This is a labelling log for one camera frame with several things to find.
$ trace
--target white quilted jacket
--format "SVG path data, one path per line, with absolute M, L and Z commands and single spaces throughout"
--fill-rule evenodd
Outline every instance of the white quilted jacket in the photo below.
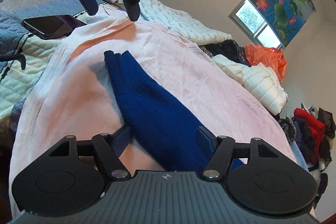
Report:
M 288 95 L 280 86 L 274 70 L 262 63 L 248 67 L 233 62 L 223 55 L 216 55 L 212 60 L 229 77 L 248 90 L 269 112 L 277 115 L 288 101 Z

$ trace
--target gray gripper base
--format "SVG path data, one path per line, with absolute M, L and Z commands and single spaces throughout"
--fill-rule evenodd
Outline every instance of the gray gripper base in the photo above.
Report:
M 15 224 L 316 224 L 311 215 L 270 219 L 235 204 L 219 183 L 206 182 L 195 172 L 138 171 L 128 181 L 113 182 L 93 206 L 63 217 L 23 212 Z

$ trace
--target red garment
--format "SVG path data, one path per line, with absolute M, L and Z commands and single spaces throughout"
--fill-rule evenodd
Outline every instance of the red garment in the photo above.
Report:
M 308 127 L 315 139 L 314 153 L 312 157 L 310 158 L 310 161 L 312 164 L 315 164 L 318 160 L 317 155 L 319 152 L 319 146 L 320 146 L 321 141 L 324 138 L 324 132 L 326 128 L 323 123 L 316 120 L 310 113 L 308 113 L 307 111 L 303 109 L 296 108 L 294 110 L 294 116 L 300 119 L 303 119 L 308 123 Z

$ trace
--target orange plastic bag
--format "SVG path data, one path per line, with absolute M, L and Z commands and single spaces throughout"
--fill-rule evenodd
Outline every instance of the orange plastic bag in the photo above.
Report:
M 266 48 L 248 44 L 245 46 L 245 55 L 251 66 L 263 63 L 265 67 L 271 67 L 281 83 L 285 78 L 287 61 L 282 51 L 276 48 Z

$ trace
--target pink cloth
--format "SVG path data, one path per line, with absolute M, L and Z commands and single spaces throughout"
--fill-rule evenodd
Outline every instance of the pink cloth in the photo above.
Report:
M 236 142 L 261 137 L 295 161 L 283 130 L 268 111 L 195 43 L 157 23 L 131 22 L 125 12 L 109 7 L 88 17 L 100 22 L 76 28 L 59 42 L 29 94 L 16 132 L 10 189 L 21 170 L 65 135 L 89 140 L 99 133 L 114 133 L 124 124 L 105 67 L 106 50 L 129 50 L 146 73 L 214 135 L 228 135 Z M 137 169 L 162 170 L 135 140 L 120 160 L 132 174 Z M 18 210 L 11 192 L 10 201 L 15 217 Z

